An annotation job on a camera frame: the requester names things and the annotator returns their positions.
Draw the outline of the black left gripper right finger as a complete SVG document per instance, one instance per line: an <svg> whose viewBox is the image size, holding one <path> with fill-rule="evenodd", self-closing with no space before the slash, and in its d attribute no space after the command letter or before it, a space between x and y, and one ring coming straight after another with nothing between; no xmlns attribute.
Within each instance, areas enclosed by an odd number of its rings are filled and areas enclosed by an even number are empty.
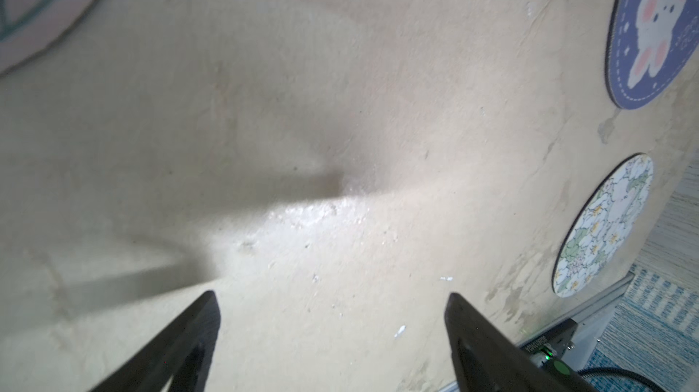
<svg viewBox="0 0 699 392"><path fill-rule="evenodd" d="M593 391L576 371L554 377L529 361L525 353L458 293L449 295L445 326L460 391Z"/></svg>

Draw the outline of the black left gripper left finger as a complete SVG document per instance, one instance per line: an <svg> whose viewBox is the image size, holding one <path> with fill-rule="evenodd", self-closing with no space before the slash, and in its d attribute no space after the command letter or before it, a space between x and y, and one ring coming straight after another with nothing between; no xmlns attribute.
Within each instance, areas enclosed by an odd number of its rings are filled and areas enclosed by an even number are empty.
<svg viewBox="0 0 699 392"><path fill-rule="evenodd" d="M170 322L95 391L202 391L216 348L221 316L209 290Z"/></svg>

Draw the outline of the white green floral coaster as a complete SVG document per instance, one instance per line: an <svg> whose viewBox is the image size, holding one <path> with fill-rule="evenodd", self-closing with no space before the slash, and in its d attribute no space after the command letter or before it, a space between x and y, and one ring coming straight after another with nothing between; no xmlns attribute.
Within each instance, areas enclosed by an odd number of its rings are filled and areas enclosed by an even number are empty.
<svg viewBox="0 0 699 392"><path fill-rule="evenodd" d="M636 154L598 186L562 243L552 279L557 297L578 294L624 245L644 210L654 173L651 157Z"/></svg>

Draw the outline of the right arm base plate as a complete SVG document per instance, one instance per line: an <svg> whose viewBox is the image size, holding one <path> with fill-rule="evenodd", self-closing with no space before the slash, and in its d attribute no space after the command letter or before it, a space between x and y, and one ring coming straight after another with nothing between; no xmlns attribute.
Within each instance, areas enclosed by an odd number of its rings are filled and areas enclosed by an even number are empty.
<svg viewBox="0 0 699 392"><path fill-rule="evenodd" d="M563 360L565 352L573 346L573 336L578 323L568 318L544 331L539 337L520 347L529 361L554 377L572 377L574 370Z"/></svg>

